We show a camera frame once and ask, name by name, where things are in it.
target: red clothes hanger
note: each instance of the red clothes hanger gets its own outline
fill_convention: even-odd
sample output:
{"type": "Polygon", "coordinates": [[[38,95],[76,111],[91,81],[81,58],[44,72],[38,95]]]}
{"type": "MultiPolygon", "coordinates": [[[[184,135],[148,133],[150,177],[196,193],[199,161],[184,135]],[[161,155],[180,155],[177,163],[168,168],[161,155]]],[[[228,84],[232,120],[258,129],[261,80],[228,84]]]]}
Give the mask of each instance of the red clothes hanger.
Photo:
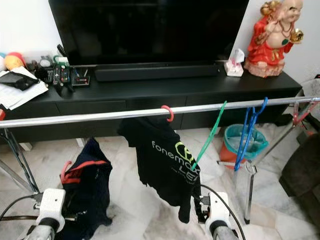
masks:
{"type": "Polygon", "coordinates": [[[5,119],[6,113],[2,109],[0,109],[0,121],[5,119]]]}
{"type": "Polygon", "coordinates": [[[170,113],[170,118],[167,118],[167,121],[168,121],[169,123],[171,123],[171,122],[174,120],[174,118],[175,118],[174,112],[173,112],[173,111],[171,110],[171,108],[170,108],[169,106],[167,106],[167,105],[162,105],[161,108],[162,108],[162,109],[167,109],[167,110],[169,111],[169,113],[170,113]]]}
{"type": "Polygon", "coordinates": [[[65,174],[66,174],[66,170],[67,170],[67,167],[72,164],[72,161],[67,161],[63,168],[62,168],[62,171],[61,171],[61,175],[60,175],[60,179],[61,179],[61,182],[63,182],[65,180],[65,174]]]}

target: metal rod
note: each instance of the metal rod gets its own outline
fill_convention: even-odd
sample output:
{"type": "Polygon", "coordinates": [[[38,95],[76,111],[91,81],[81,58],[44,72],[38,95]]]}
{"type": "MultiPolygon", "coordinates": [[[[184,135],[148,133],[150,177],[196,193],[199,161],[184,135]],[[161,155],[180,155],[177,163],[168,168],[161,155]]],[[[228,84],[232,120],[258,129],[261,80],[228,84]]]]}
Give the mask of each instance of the metal rod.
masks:
{"type": "Polygon", "coordinates": [[[247,183],[247,189],[246,189],[246,198],[245,198],[245,210],[244,210],[244,221],[246,224],[250,224],[251,219],[251,205],[252,205],[252,194],[254,190],[254,179],[255,175],[257,174],[257,168],[255,166],[248,166],[247,165],[247,171],[248,171],[248,183],[247,183]]]}
{"type": "Polygon", "coordinates": [[[14,180],[16,180],[21,187],[26,189],[28,192],[33,193],[34,190],[31,188],[31,186],[23,180],[18,174],[16,174],[7,164],[5,164],[1,159],[0,159],[0,168],[2,168],[6,173],[8,173],[14,180]]]}
{"type": "Polygon", "coordinates": [[[17,156],[18,156],[18,157],[19,157],[19,156],[22,157],[22,160],[23,160],[23,162],[24,162],[24,165],[25,165],[25,167],[26,167],[26,169],[27,169],[27,171],[28,171],[28,174],[29,174],[29,176],[31,177],[31,180],[32,180],[32,188],[34,189],[35,192],[40,193],[39,188],[38,188],[37,183],[36,183],[36,180],[35,180],[35,178],[34,178],[34,175],[33,175],[32,171],[30,170],[29,164],[28,164],[28,162],[27,162],[27,160],[26,160],[26,158],[25,158],[24,153],[21,151],[21,148],[20,148],[19,144],[17,143],[17,140],[16,140],[15,136],[12,134],[11,131],[9,131],[9,134],[10,134],[10,136],[11,136],[11,139],[12,139],[13,143],[14,143],[14,147],[15,147],[15,149],[17,150],[17,156]]]}
{"type": "MultiPolygon", "coordinates": [[[[231,166],[231,167],[235,166],[234,162],[216,161],[216,163],[219,164],[219,165],[223,165],[223,166],[231,166]]],[[[244,163],[240,163],[240,167],[243,167],[243,166],[245,166],[245,164],[244,163]]]]}
{"type": "Polygon", "coordinates": [[[272,140],[270,145],[264,149],[260,155],[251,162],[252,166],[257,166],[265,157],[280,143],[291,131],[295,128],[292,122],[290,122],[284,130],[277,136],[276,139],[272,140]]]}
{"type": "MultiPolygon", "coordinates": [[[[263,104],[263,102],[264,102],[263,100],[229,102],[225,105],[224,109],[228,110],[228,109],[259,107],[263,104]]],[[[287,104],[293,104],[295,102],[298,102],[298,103],[320,102],[320,96],[270,99],[267,103],[267,106],[287,105],[287,104]]],[[[198,106],[173,107],[172,111],[174,114],[209,112],[209,111],[220,110],[222,105],[223,103],[198,105],[198,106]]],[[[53,125],[53,124],[79,123],[79,122],[87,122],[87,121],[125,119],[125,118],[136,118],[136,117],[145,117],[145,116],[158,116],[158,115],[166,115],[166,114],[168,114],[168,111],[166,109],[157,108],[157,109],[134,110],[134,111],[119,111],[119,112],[106,112],[106,113],[94,113],[94,114],[26,118],[26,119],[0,121],[0,129],[53,125]]]]}
{"type": "Polygon", "coordinates": [[[34,185],[32,184],[31,180],[30,180],[30,176],[29,176],[29,172],[27,171],[25,165],[22,163],[21,159],[19,158],[19,152],[17,151],[17,149],[15,148],[14,143],[12,142],[12,140],[9,138],[9,134],[8,134],[8,130],[4,129],[5,131],[5,137],[2,136],[2,138],[8,143],[9,147],[11,148],[11,151],[13,153],[13,155],[15,156],[16,160],[18,161],[20,167],[22,168],[25,178],[28,181],[30,187],[32,188],[32,191],[35,192],[36,189],[34,187],[34,185]]]}

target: green clothes hanger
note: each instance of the green clothes hanger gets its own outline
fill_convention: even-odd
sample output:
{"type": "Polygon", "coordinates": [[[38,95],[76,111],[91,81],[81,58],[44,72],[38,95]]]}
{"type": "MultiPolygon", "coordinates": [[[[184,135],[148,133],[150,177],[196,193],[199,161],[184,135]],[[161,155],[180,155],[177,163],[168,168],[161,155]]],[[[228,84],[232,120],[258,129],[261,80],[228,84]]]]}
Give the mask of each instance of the green clothes hanger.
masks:
{"type": "Polygon", "coordinates": [[[217,131],[217,128],[218,128],[218,125],[219,125],[219,122],[220,122],[220,119],[221,119],[221,116],[222,116],[222,113],[223,113],[224,110],[225,110],[226,104],[227,104],[227,101],[225,101],[224,104],[222,105],[221,110],[220,110],[220,113],[219,113],[219,116],[218,116],[218,118],[216,119],[216,122],[215,122],[215,124],[214,124],[214,126],[213,126],[213,129],[212,129],[212,131],[211,131],[208,139],[205,141],[205,143],[204,143],[204,145],[203,145],[203,147],[202,147],[202,149],[201,149],[201,151],[200,151],[200,153],[199,153],[199,155],[198,155],[195,163],[192,165],[191,170],[194,170],[194,169],[195,169],[195,167],[197,166],[197,164],[198,164],[198,162],[200,161],[201,157],[203,156],[203,154],[204,154],[205,151],[207,150],[209,144],[210,144],[210,143],[212,142],[212,140],[214,139],[215,134],[216,134],[216,131],[217,131]]]}

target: orange ball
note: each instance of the orange ball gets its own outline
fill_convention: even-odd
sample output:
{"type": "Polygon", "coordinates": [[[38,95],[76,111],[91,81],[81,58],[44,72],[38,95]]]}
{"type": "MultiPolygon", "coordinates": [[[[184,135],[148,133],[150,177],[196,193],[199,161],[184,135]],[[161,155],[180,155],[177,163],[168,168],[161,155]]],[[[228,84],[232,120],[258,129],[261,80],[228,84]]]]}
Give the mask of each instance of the orange ball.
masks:
{"type": "Polygon", "coordinates": [[[11,52],[4,58],[4,65],[8,70],[12,70],[14,68],[25,66],[24,60],[20,53],[11,52]]]}

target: remote control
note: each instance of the remote control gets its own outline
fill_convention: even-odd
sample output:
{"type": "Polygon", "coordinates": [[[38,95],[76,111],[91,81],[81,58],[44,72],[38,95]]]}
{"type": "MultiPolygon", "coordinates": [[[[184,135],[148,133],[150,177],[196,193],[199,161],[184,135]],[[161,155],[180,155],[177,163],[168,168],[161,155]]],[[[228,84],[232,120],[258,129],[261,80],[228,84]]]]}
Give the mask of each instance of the remote control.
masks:
{"type": "Polygon", "coordinates": [[[64,65],[60,68],[60,77],[62,83],[67,84],[70,82],[69,69],[66,69],[64,65]]]}
{"type": "Polygon", "coordinates": [[[52,84],[54,86],[58,85],[61,81],[61,68],[60,66],[56,66],[53,70],[53,81],[52,81],[52,84]]]}
{"type": "Polygon", "coordinates": [[[48,72],[48,77],[47,77],[47,80],[45,81],[45,83],[46,84],[50,84],[54,80],[54,70],[53,69],[47,69],[46,71],[48,72]]]}

